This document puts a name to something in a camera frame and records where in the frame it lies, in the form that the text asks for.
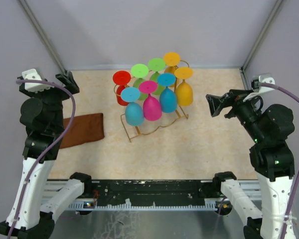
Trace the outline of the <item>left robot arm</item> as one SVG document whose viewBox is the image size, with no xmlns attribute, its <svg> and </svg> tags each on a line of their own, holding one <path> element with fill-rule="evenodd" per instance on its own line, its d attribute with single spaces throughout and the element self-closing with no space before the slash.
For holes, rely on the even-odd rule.
<svg viewBox="0 0 299 239">
<path fill-rule="evenodd" d="M 76 109 L 74 94 L 78 93 L 73 74 L 57 74 L 62 85 L 42 79 L 34 69 L 25 71 L 17 79 L 19 91 L 28 96 L 20 108 L 20 123 L 25 126 L 22 174 L 16 199 L 7 219 L 0 223 L 0 234 L 7 238 L 47 239 L 54 225 L 68 205 L 80 195 L 91 196 L 92 183 L 78 178 L 69 180 L 47 203 L 42 196 L 47 177 L 57 158 L 62 138 L 69 130 L 63 124 L 63 101 L 71 99 Z"/>
</svg>

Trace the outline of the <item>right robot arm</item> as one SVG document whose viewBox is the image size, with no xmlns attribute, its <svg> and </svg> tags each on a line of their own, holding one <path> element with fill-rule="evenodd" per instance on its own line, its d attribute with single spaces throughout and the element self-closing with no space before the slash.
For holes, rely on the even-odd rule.
<svg viewBox="0 0 299 239">
<path fill-rule="evenodd" d="M 288 224 L 285 213 L 295 175 L 294 156 L 286 143 L 295 130 L 294 115 L 280 104 L 264 111 L 263 98 L 248 98 L 249 94 L 250 91 L 230 90 L 222 96 L 208 94 L 206 99 L 212 117 L 230 107 L 225 118 L 237 118 L 253 140 L 249 156 L 257 173 L 262 208 L 256 208 L 232 172 L 216 173 L 212 189 L 216 196 L 229 200 L 243 223 L 246 239 L 277 239 Z"/>
</svg>

